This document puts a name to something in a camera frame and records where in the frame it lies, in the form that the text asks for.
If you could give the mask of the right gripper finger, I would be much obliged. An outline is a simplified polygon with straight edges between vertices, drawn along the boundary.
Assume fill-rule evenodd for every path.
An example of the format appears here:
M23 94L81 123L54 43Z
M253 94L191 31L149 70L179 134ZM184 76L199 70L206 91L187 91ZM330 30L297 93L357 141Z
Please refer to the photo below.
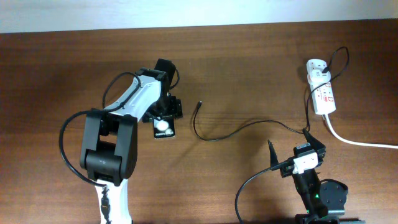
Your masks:
M325 145L313 137L306 129L303 129L303 134L307 142L316 152L325 152Z
M268 143L269 152L270 152L270 167L275 167L276 165L279 164L277 154L274 149L273 143L270 140L268 140L267 143Z

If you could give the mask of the black Samsung Galaxy smartphone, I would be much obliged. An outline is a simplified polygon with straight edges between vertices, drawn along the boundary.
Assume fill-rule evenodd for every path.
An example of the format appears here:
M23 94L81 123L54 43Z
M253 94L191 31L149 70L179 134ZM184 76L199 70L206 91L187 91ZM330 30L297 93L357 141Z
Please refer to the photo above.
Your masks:
M153 120L154 137L156 139L173 138L175 136L174 119Z

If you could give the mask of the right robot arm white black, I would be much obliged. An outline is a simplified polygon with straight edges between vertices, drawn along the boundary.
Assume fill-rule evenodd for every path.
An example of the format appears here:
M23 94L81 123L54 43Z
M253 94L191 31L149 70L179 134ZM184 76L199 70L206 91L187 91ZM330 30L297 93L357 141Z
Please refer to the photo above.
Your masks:
M323 164L326 146L303 130L306 144L294 147L294 155L279 162L271 142L268 142L271 170L279 170L281 177L291 176L300 195L306 214L295 216L296 223L339 223L345 214L348 187L333 179L318 178L316 168Z

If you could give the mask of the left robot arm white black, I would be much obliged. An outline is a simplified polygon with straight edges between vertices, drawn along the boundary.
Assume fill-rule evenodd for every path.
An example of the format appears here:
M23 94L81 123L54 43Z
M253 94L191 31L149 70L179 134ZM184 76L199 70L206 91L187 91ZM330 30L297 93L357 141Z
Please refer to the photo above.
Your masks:
M80 166L96 182L102 223L132 223L128 180L137 162L137 124L152 123L154 137L175 135L174 120L182 118L182 103L170 94L176 66L158 59L153 69L133 74L131 86L102 113L86 116Z

